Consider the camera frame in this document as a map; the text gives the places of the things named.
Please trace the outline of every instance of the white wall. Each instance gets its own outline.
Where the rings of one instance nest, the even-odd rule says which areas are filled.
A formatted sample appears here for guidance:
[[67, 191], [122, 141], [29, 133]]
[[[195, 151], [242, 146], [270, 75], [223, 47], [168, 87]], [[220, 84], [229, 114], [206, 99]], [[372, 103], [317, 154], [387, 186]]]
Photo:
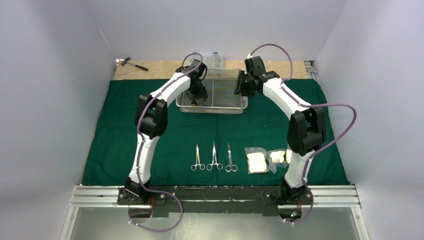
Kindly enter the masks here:
[[[87, 0], [115, 58], [180, 60], [222, 52], [244, 60], [255, 47], [281, 44], [295, 60], [313, 60], [347, 0]], [[269, 60], [284, 58], [270, 48]]]
[[[314, 66], [329, 102], [358, 111], [338, 143], [372, 239], [424, 236], [424, 1], [350, 0]], [[348, 110], [331, 109], [336, 134]]]
[[58, 239], [116, 63], [84, 0], [0, 7], [0, 239]]

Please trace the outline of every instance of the black handle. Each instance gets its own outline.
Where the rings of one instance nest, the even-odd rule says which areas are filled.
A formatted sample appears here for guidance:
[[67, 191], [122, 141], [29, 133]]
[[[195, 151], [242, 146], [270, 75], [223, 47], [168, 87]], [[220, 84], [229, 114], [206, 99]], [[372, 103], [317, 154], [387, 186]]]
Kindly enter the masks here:
[[135, 65], [137, 68], [139, 68], [139, 69], [141, 69], [141, 70], [144, 70], [144, 71], [148, 71], [149, 69], [147, 68], [147, 67], [144, 67], [144, 66], [140, 66], [140, 65]]

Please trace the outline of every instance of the wooden board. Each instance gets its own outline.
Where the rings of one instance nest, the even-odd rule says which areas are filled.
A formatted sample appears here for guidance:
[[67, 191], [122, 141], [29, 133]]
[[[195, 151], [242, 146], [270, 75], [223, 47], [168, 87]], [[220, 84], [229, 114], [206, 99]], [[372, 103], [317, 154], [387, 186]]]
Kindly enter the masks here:
[[[135, 66], [118, 63], [114, 80], [124, 79], [169, 79], [175, 70], [181, 66], [181, 60], [134, 60], [135, 64], [148, 68], [148, 71], [143, 71]], [[288, 78], [290, 75], [290, 63], [288, 61], [264, 61], [265, 67], [269, 71], [275, 71], [281, 78]], [[245, 69], [243, 60], [224, 60], [223, 67], [225, 69]], [[293, 62], [293, 77], [294, 79], [307, 79], [304, 61]]]

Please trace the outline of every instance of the wire mesh basket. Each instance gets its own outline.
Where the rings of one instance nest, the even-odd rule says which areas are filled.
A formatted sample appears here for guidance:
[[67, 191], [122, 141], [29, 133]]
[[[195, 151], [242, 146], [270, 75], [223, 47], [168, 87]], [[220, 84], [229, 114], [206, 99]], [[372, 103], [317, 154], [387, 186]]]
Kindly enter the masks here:
[[239, 69], [208, 69], [202, 84], [207, 99], [192, 104], [187, 91], [176, 98], [176, 105], [183, 113], [241, 114], [248, 106], [248, 98], [234, 95]]

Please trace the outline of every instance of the forceps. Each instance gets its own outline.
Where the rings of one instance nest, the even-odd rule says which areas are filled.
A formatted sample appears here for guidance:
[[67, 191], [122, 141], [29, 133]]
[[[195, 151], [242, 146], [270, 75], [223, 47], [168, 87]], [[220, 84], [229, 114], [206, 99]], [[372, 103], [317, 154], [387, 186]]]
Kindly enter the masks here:
[[227, 172], [236, 172], [237, 171], [237, 165], [233, 165], [233, 160], [231, 158], [231, 149], [230, 149], [230, 143], [228, 143], [228, 161], [229, 164], [225, 166], [225, 171]]
[[218, 163], [217, 162], [217, 151], [215, 150], [215, 141], [213, 141], [213, 150], [212, 150], [212, 163], [208, 164], [206, 166], [206, 169], [208, 171], [211, 171], [212, 168], [214, 167], [214, 165], [216, 165], [216, 168], [218, 170], [222, 170], [223, 169], [223, 164], [222, 163]]
[[200, 164], [200, 157], [199, 157], [199, 145], [196, 144], [196, 164], [191, 165], [191, 170], [192, 171], [196, 171], [196, 169], [198, 168], [200, 170], [205, 170], [205, 165], [204, 164]]

